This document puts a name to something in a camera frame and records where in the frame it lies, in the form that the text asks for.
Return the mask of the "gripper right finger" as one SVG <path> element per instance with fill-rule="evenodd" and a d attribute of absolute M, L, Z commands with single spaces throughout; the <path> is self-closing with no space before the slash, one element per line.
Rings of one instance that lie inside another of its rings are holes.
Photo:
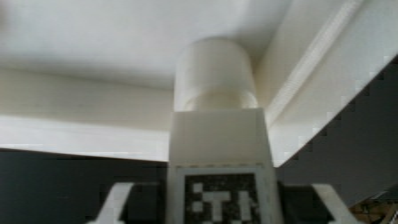
<path fill-rule="evenodd" d="M 362 224 L 329 184 L 279 185 L 284 224 Z"/>

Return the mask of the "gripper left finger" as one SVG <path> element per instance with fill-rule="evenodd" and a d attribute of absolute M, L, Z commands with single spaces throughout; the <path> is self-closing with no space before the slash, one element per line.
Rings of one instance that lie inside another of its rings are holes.
<path fill-rule="evenodd" d="M 87 224 L 160 224 L 162 222 L 162 185 L 155 182 L 117 182 L 110 187 L 96 218 Z"/>

